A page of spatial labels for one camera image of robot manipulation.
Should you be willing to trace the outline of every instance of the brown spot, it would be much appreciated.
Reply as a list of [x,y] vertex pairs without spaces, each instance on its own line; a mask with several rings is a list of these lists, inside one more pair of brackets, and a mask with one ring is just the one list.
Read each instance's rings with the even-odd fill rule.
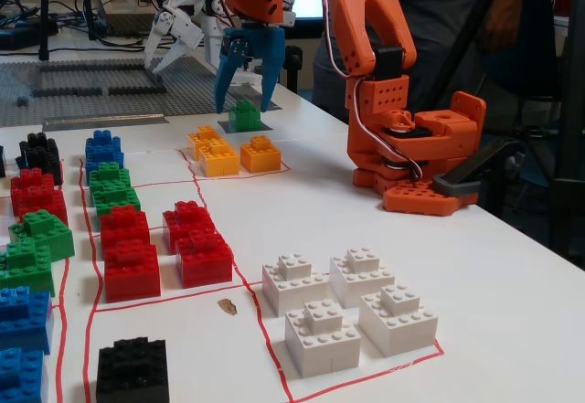
[[219,304],[219,307],[221,307],[221,310],[223,310],[225,313],[231,314],[232,316],[235,316],[236,314],[238,314],[238,309],[236,308],[236,306],[233,304],[232,301],[220,300],[220,301],[218,301],[218,304]]

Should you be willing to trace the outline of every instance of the person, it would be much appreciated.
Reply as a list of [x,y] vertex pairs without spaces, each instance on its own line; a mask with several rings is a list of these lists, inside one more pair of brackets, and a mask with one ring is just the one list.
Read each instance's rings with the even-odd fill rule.
[[[452,43],[465,23],[475,0],[399,0],[409,24],[410,33],[417,49],[417,61],[406,72],[410,76],[407,109],[418,109],[425,94],[430,90]],[[516,42],[520,23],[522,0],[494,0],[485,20],[484,30],[479,36],[479,48],[485,52],[508,48]],[[331,36],[332,50],[337,66],[343,60]],[[367,28],[370,41],[380,43],[380,38]],[[445,91],[439,109],[448,109],[451,96],[457,90],[466,90],[473,70],[472,55],[465,57],[457,69],[451,84]],[[345,109],[345,81],[337,75],[331,65],[324,36],[314,59],[313,104],[328,111],[336,118],[347,122]]]

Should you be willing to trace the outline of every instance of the person's hand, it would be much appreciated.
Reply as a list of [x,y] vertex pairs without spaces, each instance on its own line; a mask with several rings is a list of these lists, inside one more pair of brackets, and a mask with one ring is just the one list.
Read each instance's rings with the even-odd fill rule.
[[512,47],[518,37],[521,15],[522,0],[494,0],[479,39],[479,49],[493,53]]

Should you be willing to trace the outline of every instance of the red lego brick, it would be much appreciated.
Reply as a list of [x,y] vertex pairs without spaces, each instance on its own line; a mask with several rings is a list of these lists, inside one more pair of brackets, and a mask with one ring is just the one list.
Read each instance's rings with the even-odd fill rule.
[[101,248],[115,248],[121,240],[139,239],[150,243],[150,232],[146,214],[132,206],[114,207],[111,214],[101,216]]
[[42,175],[39,168],[23,169],[20,177],[12,178],[10,198],[13,213],[20,217],[20,222],[24,221],[26,213],[36,213],[40,209],[45,209],[57,216],[65,225],[69,225],[63,192],[55,189],[53,175]]
[[189,232],[203,230],[211,234],[216,232],[216,227],[211,221],[211,216],[196,202],[177,202],[175,211],[163,213],[164,237],[171,254],[176,253],[176,241],[187,239]]
[[231,281],[232,255],[217,232],[191,231],[176,241],[176,268],[183,288]]
[[152,298],[161,294],[156,246],[140,239],[119,241],[103,251],[107,302]]

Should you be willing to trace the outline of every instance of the workbench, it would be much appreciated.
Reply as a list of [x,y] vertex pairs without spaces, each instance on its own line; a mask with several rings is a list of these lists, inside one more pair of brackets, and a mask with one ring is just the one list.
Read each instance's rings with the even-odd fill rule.
[[[88,48],[65,31],[49,47]],[[136,57],[52,53],[52,59]],[[5,61],[34,60],[10,58]],[[95,208],[85,181],[92,130],[53,132],[76,255],[53,263],[55,330],[49,401],[95,401],[98,353],[119,339],[165,339],[173,403],[195,401],[530,402],[582,401],[585,274],[532,239],[467,207],[450,217],[389,213],[352,185],[347,127],[278,86],[282,107],[262,120],[282,150],[280,171],[205,178],[186,152],[188,133],[212,125],[239,150],[249,133],[224,134],[227,114],[172,117],[168,124],[112,128],[157,247],[162,296],[106,303]],[[40,126],[0,128],[8,177],[18,143]],[[235,256],[233,281],[184,290],[163,241],[162,213],[194,200],[208,209]],[[0,249],[15,223],[9,179],[0,180]],[[384,358],[363,335],[360,367],[301,379],[283,343],[283,318],[261,294],[261,266],[305,254],[320,272],[346,250],[375,249],[439,315],[435,346]],[[234,316],[218,301],[229,299]],[[346,311],[356,319],[356,310]]]

